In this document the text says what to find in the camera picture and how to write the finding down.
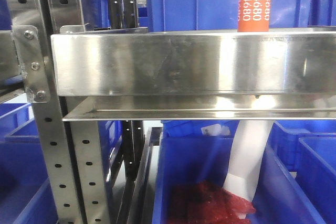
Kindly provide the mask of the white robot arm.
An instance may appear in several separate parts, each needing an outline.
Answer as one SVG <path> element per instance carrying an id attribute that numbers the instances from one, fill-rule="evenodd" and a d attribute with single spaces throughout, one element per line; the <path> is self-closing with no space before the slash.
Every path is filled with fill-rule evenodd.
<path id="1" fill-rule="evenodd" d="M 252 202 L 273 120 L 241 120 L 230 150 L 223 188 Z"/>

